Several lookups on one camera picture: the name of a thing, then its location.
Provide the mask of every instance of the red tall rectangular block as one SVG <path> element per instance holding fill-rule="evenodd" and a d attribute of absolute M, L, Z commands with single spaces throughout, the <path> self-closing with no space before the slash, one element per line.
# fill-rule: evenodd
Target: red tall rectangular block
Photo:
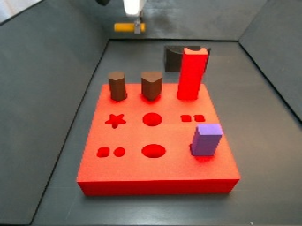
<path fill-rule="evenodd" d="M 198 97 L 208 57 L 206 48 L 200 51 L 185 48 L 177 92 L 180 100 L 196 100 Z"/>

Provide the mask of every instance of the purple block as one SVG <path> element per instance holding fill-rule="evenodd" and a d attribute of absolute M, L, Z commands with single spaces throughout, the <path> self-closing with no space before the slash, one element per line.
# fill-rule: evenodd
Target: purple block
<path fill-rule="evenodd" d="M 198 124 L 192 145 L 193 156 L 214 155 L 222 135 L 221 124 Z"/>

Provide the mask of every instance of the brown pentagonal prism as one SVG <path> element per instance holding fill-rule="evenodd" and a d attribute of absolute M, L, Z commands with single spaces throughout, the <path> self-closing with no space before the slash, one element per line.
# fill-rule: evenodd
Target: brown pentagonal prism
<path fill-rule="evenodd" d="M 111 99 L 121 102 L 127 98 L 126 93 L 126 74 L 123 72 L 111 72 L 109 74 L 109 85 Z"/>
<path fill-rule="evenodd" d="M 153 101 L 162 93 L 162 72 L 142 72 L 142 94 Z"/>

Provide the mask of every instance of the red shape sorter board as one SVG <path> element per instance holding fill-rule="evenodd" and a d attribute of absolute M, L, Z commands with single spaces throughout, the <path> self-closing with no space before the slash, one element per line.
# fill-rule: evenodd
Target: red shape sorter board
<path fill-rule="evenodd" d="M 127 84 L 127 98 L 115 102 L 103 85 L 77 179 L 86 195 L 232 192 L 241 176 L 226 136 L 214 156 L 196 157 L 190 151 L 197 124 L 220 123 L 206 86 L 201 85 L 196 101 L 180 101 L 177 88 L 178 84 L 163 84 L 161 96 L 150 102 L 142 96 L 142 85 Z M 146 125 L 149 113 L 157 113 L 162 122 L 159 116 L 146 122 L 155 120 L 159 125 Z M 113 126 L 110 115 L 121 121 L 122 114 L 122 124 Z M 192 116 L 192 122 L 182 121 L 184 115 Z M 197 122 L 198 115 L 205 122 Z"/>

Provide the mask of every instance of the gray table surface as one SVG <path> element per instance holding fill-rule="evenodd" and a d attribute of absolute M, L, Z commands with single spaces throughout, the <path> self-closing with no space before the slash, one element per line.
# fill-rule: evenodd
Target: gray table surface
<path fill-rule="evenodd" d="M 242 180 L 229 195 L 86 197 L 77 173 L 106 76 L 125 71 L 139 83 L 142 71 L 165 71 L 165 46 L 178 44 L 212 48 L 205 83 Z M 178 73 L 165 82 L 177 83 Z M 302 224 L 301 162 L 301 124 L 237 42 L 111 41 L 34 225 Z"/>

